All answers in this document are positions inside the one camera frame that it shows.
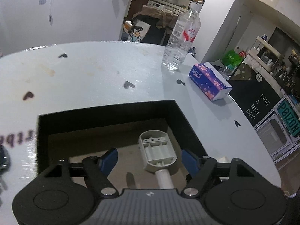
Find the pink flower print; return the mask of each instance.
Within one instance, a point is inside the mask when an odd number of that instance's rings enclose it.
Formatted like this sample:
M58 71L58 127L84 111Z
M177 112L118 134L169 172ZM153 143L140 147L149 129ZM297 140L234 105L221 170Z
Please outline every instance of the pink flower print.
M217 82L217 81L215 81L215 80L214 80L214 85L215 85L215 86L220 86L219 82Z
M205 95L207 95L207 97L211 100L214 98L214 95L210 93L210 91L205 92Z
M203 65L200 65L199 67L200 67L201 70L207 71L207 68L204 67Z

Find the blackboard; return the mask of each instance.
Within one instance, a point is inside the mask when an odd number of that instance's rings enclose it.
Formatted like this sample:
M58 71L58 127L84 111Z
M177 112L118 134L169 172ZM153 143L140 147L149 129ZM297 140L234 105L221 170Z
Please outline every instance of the blackboard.
M253 127L280 101L271 85L263 77L259 82L256 75L257 73L251 70L250 80L229 80L233 87L229 94Z

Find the wall switch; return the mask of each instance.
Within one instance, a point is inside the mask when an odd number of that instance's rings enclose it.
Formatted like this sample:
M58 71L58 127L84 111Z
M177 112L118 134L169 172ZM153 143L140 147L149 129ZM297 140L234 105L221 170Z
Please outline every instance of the wall switch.
M44 5L46 3L47 0L40 0L40 5Z

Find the tissue pack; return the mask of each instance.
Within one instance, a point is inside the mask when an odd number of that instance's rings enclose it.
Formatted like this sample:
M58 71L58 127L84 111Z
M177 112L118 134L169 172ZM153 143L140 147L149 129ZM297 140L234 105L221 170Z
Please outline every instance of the tissue pack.
M194 64L189 76L211 101L224 98L232 90L231 84L209 62Z

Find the bolt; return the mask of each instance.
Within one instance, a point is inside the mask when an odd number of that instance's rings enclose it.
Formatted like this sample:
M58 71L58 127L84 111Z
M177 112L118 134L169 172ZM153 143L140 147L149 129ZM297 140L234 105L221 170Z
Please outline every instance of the bolt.
M116 192L116 190L114 188L110 188L110 187L101 189L101 193L103 195L113 195L115 192Z
M183 191L183 193L185 193L188 196L194 196L194 195L198 194L199 191L195 188L187 188Z

